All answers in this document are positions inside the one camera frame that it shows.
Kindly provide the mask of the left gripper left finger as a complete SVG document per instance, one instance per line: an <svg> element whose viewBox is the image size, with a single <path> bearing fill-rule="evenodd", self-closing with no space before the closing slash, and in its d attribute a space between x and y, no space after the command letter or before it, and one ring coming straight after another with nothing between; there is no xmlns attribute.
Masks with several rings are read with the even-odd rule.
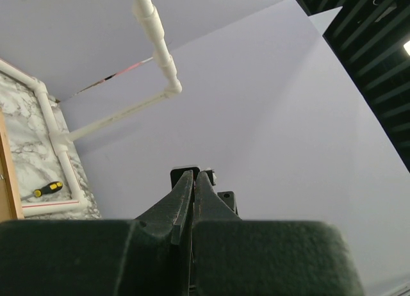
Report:
<svg viewBox="0 0 410 296"><path fill-rule="evenodd" d="M2 295L187 295L193 172L132 220L1 224Z"/></svg>

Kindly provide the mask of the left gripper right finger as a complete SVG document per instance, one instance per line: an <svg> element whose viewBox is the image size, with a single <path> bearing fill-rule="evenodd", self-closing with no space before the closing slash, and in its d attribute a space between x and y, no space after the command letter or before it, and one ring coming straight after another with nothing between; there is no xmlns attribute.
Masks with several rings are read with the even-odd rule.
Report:
<svg viewBox="0 0 410 296"><path fill-rule="evenodd" d="M340 231L324 222L195 218L198 295L363 295Z"/></svg>

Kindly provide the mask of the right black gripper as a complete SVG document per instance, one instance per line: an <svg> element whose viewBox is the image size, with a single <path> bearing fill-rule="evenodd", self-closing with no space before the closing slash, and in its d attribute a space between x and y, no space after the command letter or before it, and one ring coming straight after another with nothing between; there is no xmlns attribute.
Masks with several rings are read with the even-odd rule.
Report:
<svg viewBox="0 0 410 296"><path fill-rule="evenodd" d="M170 171L172 188L186 171L193 173L193 215L195 218L238 218L236 196L232 191L216 192L213 169L198 166L176 167Z"/></svg>

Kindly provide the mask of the yellow black screwdriver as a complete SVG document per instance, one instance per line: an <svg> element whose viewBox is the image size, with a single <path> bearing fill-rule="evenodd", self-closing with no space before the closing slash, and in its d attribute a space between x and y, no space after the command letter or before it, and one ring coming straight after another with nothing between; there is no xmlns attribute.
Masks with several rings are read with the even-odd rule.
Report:
<svg viewBox="0 0 410 296"><path fill-rule="evenodd" d="M54 194L58 191L60 191L63 188L63 183L60 181L55 181L55 182L51 182L41 188L37 188L36 190L33 191L32 194L25 196L25 197L21 197L21 201L25 201L28 200L32 197L36 197L39 198L43 195L49 195L49 194Z"/></svg>

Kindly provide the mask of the brown wooden picture frame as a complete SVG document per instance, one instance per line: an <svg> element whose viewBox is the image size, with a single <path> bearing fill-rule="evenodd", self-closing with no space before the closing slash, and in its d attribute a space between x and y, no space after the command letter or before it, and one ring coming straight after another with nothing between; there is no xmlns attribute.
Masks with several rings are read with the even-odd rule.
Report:
<svg viewBox="0 0 410 296"><path fill-rule="evenodd" d="M24 219L6 122L1 111L1 222Z"/></svg>

